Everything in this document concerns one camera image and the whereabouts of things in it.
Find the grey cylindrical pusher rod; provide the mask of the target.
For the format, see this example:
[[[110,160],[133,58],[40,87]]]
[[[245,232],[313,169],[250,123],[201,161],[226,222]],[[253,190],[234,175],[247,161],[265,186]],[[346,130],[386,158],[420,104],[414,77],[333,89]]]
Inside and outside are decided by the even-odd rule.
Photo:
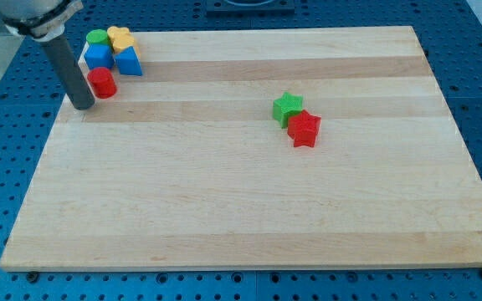
[[[79,68],[65,34],[62,33],[47,42],[40,42],[40,45],[74,108],[77,110],[91,108],[95,104],[95,97]]]

